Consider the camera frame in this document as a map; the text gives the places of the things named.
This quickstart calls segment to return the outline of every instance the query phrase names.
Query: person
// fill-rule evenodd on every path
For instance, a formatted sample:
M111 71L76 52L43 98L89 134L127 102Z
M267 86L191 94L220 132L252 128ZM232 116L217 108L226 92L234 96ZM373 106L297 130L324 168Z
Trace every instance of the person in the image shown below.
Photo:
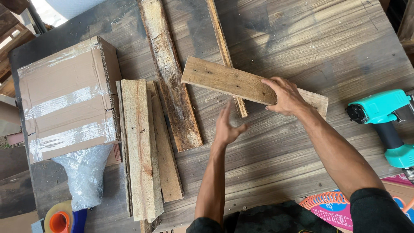
M281 77L263 79L262 83L270 86L278 99L276 105L266 109L294 115L303 124L329 176L351 203L355 233L414 232L413 223L393 201L364 157L305 102L295 84ZM232 127L229 115L230 102L216 122L216 135L195 206L195 220L186 232L340 232L294 201L259 206L223 218L224 154L227 145L248 129L247 124Z

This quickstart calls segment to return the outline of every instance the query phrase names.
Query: forearm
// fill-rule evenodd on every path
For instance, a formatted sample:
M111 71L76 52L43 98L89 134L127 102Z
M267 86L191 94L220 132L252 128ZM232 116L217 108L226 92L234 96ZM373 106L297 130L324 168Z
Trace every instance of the forearm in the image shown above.
M346 198L359 189L385 189L365 158L316 111L298 115L326 171Z
M213 143L195 204L195 218L208 217L222 225L224 214L224 154L226 145Z

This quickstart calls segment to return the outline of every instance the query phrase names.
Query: nail gun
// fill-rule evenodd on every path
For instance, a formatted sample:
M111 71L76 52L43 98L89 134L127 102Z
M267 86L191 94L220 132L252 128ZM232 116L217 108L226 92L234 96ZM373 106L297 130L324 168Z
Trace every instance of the nail gun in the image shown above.
M413 119L414 89L389 90L370 95L348 104L345 109L358 124L372 123L387 149L385 158L390 165L402 168L408 180L414 184L414 145L405 144L398 136L392 121Z

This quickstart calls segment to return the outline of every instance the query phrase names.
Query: black shirt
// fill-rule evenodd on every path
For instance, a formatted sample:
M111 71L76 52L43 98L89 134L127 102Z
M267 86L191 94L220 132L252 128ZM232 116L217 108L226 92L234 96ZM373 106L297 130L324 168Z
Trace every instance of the black shirt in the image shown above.
M414 224L384 190L366 188L349 199L354 233L414 233ZM224 230L209 218L197 218L186 233L333 233L341 232L294 201L258 206L224 218Z

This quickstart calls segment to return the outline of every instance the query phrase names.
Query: hand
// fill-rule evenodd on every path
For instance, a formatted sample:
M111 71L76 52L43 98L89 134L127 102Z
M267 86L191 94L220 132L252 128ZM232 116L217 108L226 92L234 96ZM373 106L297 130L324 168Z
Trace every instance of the hand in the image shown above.
M281 113L286 116L298 116L304 111L309 111L312 106L299 94L296 84L281 77L262 79L262 83L274 90L277 96L277 104L266 106L266 110Z
M226 106L220 111L219 118L216 122L216 136L214 143L220 146L227 146L234 142L238 136L245 132L248 128L247 124L243 124L237 128L234 128L229 123L230 117L230 101L227 102Z

